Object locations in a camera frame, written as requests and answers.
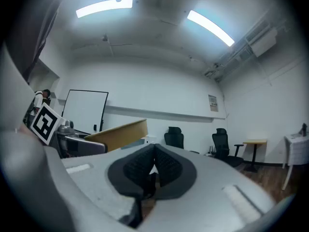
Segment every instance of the wooden board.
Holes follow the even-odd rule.
[[[147,121],[142,119],[85,137],[85,140],[107,145],[108,152],[133,143],[148,134]]]
[[[265,145],[267,143],[267,139],[248,139],[243,142],[243,144],[247,145]]]

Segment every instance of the black baseboard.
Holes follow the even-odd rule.
[[[250,160],[244,160],[243,163],[251,164]],[[282,167],[282,163],[268,163],[268,162],[255,162],[255,165],[270,166],[270,167]]]

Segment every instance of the black hair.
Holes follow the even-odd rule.
[[[49,97],[49,96],[50,96],[50,91],[49,91],[49,89],[44,89],[43,91],[44,91],[44,92],[47,92],[47,94],[48,94],[48,96],[47,96],[47,97]]]

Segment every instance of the white shirt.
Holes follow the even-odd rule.
[[[33,103],[33,106],[34,107],[37,107],[37,108],[41,108],[42,106],[42,103],[43,103],[43,95],[40,94],[42,93],[42,91],[36,91],[35,92],[35,98],[34,98],[34,103]],[[37,112],[32,110],[30,112],[30,115],[33,115],[33,116],[36,116]]]

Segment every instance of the person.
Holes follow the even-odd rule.
[[[43,102],[43,98],[48,99],[50,96],[50,91],[48,89],[44,89],[43,91],[36,91],[35,92],[35,97],[34,97],[34,101],[33,101],[33,108],[29,114],[28,117],[28,128],[30,128],[37,112],[39,111],[39,109],[42,106],[42,102]]]

